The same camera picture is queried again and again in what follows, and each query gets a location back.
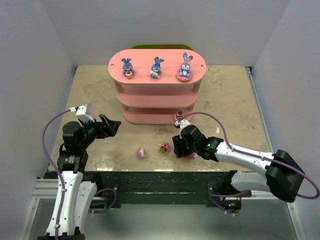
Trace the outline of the round pink flower toy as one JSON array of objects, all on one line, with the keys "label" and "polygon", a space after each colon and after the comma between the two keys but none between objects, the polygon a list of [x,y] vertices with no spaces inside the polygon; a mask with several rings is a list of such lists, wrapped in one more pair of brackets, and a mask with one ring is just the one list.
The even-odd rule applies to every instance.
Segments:
[{"label": "round pink flower toy", "polygon": [[161,155],[167,155],[169,151],[170,151],[170,145],[168,142],[163,142],[158,148],[158,152]]}]

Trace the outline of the red white strawberry toy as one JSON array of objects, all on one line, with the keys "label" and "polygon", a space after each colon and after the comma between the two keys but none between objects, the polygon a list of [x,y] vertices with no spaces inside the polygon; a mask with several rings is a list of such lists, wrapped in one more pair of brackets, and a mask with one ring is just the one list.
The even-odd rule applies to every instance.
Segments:
[{"label": "red white strawberry toy", "polygon": [[178,111],[177,113],[174,114],[174,121],[180,121],[181,119],[184,118],[184,114],[182,111]]}]

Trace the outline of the purple bunny with cupcake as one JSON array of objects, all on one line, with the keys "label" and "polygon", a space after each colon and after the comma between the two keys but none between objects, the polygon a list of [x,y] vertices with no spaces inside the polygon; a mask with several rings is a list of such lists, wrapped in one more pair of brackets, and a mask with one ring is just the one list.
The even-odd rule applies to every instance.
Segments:
[{"label": "purple bunny with cupcake", "polygon": [[131,63],[131,58],[122,58],[121,61],[123,62],[122,65],[122,74],[127,78],[127,79],[132,79],[134,74],[135,74],[135,70],[133,69],[133,65]]}]

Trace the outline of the purple bunny with bottle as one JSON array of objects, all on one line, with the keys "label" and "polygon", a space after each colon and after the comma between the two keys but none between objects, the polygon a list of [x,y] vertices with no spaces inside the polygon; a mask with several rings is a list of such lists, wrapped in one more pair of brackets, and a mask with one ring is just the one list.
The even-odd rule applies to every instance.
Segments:
[{"label": "purple bunny with bottle", "polygon": [[161,63],[163,63],[164,61],[165,60],[163,58],[159,58],[158,56],[154,58],[154,64],[151,66],[151,71],[149,74],[152,79],[159,79],[161,77]]}]

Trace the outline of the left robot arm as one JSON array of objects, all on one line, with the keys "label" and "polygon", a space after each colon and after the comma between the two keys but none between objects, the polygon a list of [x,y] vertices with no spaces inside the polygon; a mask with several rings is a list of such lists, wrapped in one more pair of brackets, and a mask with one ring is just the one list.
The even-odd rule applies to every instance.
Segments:
[{"label": "left robot arm", "polygon": [[84,180],[87,148],[96,139],[114,137],[121,122],[100,114],[100,121],[78,116],[62,128],[57,165],[58,188],[51,220],[43,240],[83,240],[83,226],[93,197],[100,194],[95,180]]}]

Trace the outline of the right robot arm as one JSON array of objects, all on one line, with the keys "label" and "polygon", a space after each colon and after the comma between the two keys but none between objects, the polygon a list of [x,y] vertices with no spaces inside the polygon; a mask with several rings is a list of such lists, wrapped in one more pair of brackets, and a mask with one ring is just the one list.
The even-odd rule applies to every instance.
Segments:
[{"label": "right robot arm", "polygon": [[230,180],[239,192],[270,192],[278,199],[292,203],[298,196],[303,182],[303,170],[284,150],[275,153],[258,152],[227,144],[219,137],[206,137],[188,121],[175,123],[179,135],[172,138],[174,154],[177,158],[197,154],[205,160],[234,164],[250,170],[249,173],[236,172]]}]

